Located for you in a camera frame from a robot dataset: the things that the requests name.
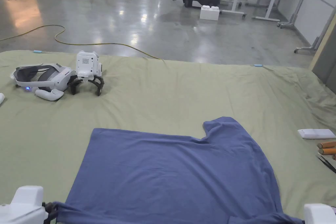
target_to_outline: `caster wheel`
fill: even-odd
[[[191,6],[191,2],[189,0],[184,0],[184,7],[188,8]]]

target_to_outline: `tweezers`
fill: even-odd
[[[329,163],[328,160],[326,160],[322,155],[319,155],[319,156],[316,155],[316,156],[317,156],[318,159],[321,160],[321,162],[322,162],[327,168],[331,169],[334,173],[336,173],[336,168],[335,168],[331,163]]]

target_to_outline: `white block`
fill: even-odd
[[[218,20],[218,16],[220,15],[220,9],[218,6],[210,6],[203,5],[200,9],[200,19],[208,19],[208,20]]]

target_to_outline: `robot wrist camera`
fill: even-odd
[[[97,95],[100,96],[104,86],[101,71],[98,54],[81,51],[77,55],[76,70],[57,63],[30,65],[17,67],[10,77],[17,87],[34,91],[35,95],[45,100],[55,101],[64,95],[68,87],[73,95],[76,94],[76,87],[82,82],[96,85]]]

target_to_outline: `wall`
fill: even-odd
[[[299,0],[280,0],[278,9],[290,19]],[[336,0],[304,0],[298,12],[295,27],[312,44],[319,36],[333,12]]]

